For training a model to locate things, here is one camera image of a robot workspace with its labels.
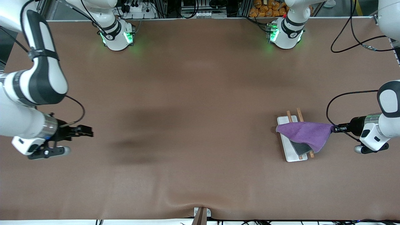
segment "white shoe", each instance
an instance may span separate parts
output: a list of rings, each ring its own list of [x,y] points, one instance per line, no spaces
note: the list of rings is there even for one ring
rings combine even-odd
[[[326,3],[324,4],[325,8],[333,8],[336,5],[335,0],[328,0],[326,1]]]

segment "brown table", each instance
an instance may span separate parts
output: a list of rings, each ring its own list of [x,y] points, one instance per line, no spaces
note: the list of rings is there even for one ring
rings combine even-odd
[[[68,94],[85,105],[82,124],[95,137],[41,161],[1,137],[0,219],[177,218],[197,206],[217,219],[400,219],[400,139],[359,155],[332,134],[314,159],[288,163],[274,131],[286,110],[326,123],[332,97],[399,78],[393,52],[331,53],[344,23],[312,19],[281,50],[244,19],[145,21],[121,52],[88,22],[50,23]],[[381,35],[372,19],[354,23],[359,39]],[[353,44],[347,31],[335,49]],[[6,72],[30,66],[14,47]],[[40,110],[66,121],[81,113],[69,99]],[[378,111],[375,94],[358,94],[330,114],[345,123]]]

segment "yellow stripe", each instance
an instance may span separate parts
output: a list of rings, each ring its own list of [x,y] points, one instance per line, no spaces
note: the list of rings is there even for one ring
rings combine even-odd
[[[357,11],[358,16],[362,16],[362,11],[361,11],[361,7],[360,7],[359,1],[360,0],[358,0],[357,4],[356,4],[356,11]]]

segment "velcro strap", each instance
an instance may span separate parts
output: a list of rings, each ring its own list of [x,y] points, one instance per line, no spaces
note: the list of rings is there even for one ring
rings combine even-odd
[[[31,49],[31,51],[28,52],[28,57],[30,58],[31,61],[33,61],[34,58],[37,58],[40,56],[51,57],[51,58],[55,58],[58,61],[60,61],[56,52],[53,52],[53,51],[50,51],[47,49]]]

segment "cable connector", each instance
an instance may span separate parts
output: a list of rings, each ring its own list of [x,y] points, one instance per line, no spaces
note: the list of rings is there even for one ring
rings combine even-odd
[[[370,46],[370,45],[363,44],[362,46],[364,48],[368,49],[368,50],[371,50],[371,51],[376,51],[377,50],[376,48],[374,48],[373,46]]]

